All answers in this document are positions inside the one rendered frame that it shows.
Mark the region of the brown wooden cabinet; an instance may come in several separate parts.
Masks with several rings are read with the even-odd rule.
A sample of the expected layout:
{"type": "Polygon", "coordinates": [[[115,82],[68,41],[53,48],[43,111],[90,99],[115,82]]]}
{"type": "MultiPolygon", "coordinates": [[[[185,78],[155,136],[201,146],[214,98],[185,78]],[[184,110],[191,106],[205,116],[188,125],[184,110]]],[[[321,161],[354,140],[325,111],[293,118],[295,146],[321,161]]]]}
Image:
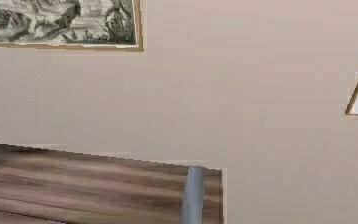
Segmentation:
{"type": "Polygon", "coordinates": [[[0,144],[0,210],[65,224],[179,224],[188,167],[0,144]]]}

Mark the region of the grey landscape framed picture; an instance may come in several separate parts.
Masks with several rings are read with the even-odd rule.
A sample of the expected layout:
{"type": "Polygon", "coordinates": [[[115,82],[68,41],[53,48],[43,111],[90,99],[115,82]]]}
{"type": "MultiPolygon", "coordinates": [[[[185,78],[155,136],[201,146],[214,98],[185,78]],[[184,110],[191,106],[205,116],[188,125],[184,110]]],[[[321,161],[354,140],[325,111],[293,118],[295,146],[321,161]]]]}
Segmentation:
{"type": "Polygon", "coordinates": [[[141,52],[140,0],[0,0],[0,47],[141,52]]]}

